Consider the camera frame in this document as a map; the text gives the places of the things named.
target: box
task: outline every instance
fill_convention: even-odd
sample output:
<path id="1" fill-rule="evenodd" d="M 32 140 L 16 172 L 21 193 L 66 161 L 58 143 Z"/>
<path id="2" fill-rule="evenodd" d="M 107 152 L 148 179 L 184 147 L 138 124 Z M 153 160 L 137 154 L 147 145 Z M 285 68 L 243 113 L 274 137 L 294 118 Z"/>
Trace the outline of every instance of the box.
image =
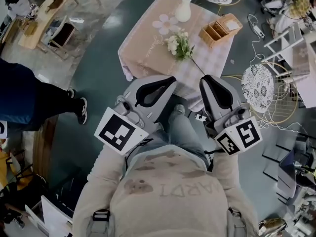
<path id="1" fill-rule="evenodd" d="M 236 35 L 241 28 L 242 24 L 230 13 L 202 27 L 199 36 L 209 48 L 213 48 Z"/>

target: flower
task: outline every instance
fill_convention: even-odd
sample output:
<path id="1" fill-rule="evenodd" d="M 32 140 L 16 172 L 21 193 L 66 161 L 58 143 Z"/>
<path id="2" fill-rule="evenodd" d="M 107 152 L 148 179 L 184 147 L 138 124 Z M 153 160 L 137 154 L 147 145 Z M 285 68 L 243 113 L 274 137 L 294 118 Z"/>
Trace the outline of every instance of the flower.
<path id="1" fill-rule="evenodd" d="M 301 56 L 302 58 L 308 55 L 307 48 L 301 48 L 298 55 Z"/>
<path id="2" fill-rule="evenodd" d="M 154 21 L 153 27 L 160 28 L 159 33 L 161 35 L 166 35 L 169 33 L 169 30 L 173 32 L 177 32 L 180 30 L 176 24 L 178 23 L 178 20 L 175 17 L 171 17 L 170 19 L 166 14 L 161 14 L 159 16 L 160 21 Z"/>
<path id="3" fill-rule="evenodd" d="M 189 47 L 188 36 L 188 33 L 184 32 L 184 29 L 181 29 L 175 35 L 164 40 L 167 42 L 168 51 L 170 51 L 173 56 L 176 56 L 178 60 L 191 57 L 192 49 Z"/>

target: power strip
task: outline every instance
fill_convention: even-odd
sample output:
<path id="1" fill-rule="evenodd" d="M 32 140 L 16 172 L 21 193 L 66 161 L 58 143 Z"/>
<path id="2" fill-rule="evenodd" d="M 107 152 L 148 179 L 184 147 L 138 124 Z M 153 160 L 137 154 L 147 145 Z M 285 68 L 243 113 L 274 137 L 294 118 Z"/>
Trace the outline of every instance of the power strip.
<path id="1" fill-rule="evenodd" d="M 203 115 L 200 115 L 200 114 L 196 114 L 195 118 L 198 121 L 202 121 L 202 122 L 206 121 L 206 116 L 203 116 Z"/>
<path id="2" fill-rule="evenodd" d="M 262 39 L 265 37 L 265 35 L 263 34 L 263 32 L 260 30 L 258 26 L 254 26 L 253 29 L 255 30 L 255 32 L 257 33 L 259 37 L 261 37 Z"/>

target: dark blue jacket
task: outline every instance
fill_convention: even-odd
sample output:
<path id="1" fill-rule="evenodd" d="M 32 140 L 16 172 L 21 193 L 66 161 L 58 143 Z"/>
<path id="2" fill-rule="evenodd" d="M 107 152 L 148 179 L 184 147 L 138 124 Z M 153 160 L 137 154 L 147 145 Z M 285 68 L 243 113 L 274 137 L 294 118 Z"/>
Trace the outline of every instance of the dark blue jacket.
<path id="1" fill-rule="evenodd" d="M 28 124 L 34 113 L 36 78 L 32 70 L 0 58 L 0 120 Z"/>

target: white chair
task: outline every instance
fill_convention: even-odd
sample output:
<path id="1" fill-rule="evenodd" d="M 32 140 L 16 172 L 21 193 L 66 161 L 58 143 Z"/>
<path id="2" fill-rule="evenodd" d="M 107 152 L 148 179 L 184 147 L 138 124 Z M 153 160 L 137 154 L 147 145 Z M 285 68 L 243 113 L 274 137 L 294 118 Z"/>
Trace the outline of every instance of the white chair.
<path id="1" fill-rule="evenodd" d="M 68 23 L 67 22 L 68 17 L 67 15 L 63 18 L 60 26 L 57 28 L 57 30 L 55 31 L 55 33 L 53 34 L 53 36 L 50 38 L 48 45 L 51 46 L 52 48 L 50 48 L 56 55 L 58 55 L 60 58 L 62 58 L 63 60 L 65 60 L 65 58 L 63 56 L 61 56 L 60 54 L 58 54 L 56 52 L 56 49 L 59 48 L 61 49 L 63 52 L 67 53 L 68 55 L 73 56 L 72 54 L 70 54 L 63 46 L 65 46 L 67 44 L 67 42 L 69 41 L 69 39 L 71 38 L 71 36 L 74 34 L 74 32 L 76 31 L 76 28 L 74 27 L 73 24 Z"/>
<path id="2" fill-rule="evenodd" d="M 285 36 L 288 34 L 289 41 L 286 40 Z M 281 50 L 275 51 L 271 44 L 281 39 Z M 276 39 L 268 42 L 264 45 L 272 51 L 272 55 L 262 60 L 262 62 L 276 62 L 276 61 L 283 61 L 285 60 L 287 64 L 292 68 L 293 67 L 293 47 L 296 46 L 298 43 L 302 42 L 304 38 L 302 37 L 301 30 L 297 23 L 293 26 L 289 27 L 286 31 L 284 31 L 281 35 L 279 35 Z M 277 69 L 275 69 L 274 64 L 269 64 L 271 69 L 276 73 L 277 77 L 286 75 L 290 72 L 279 73 Z"/>

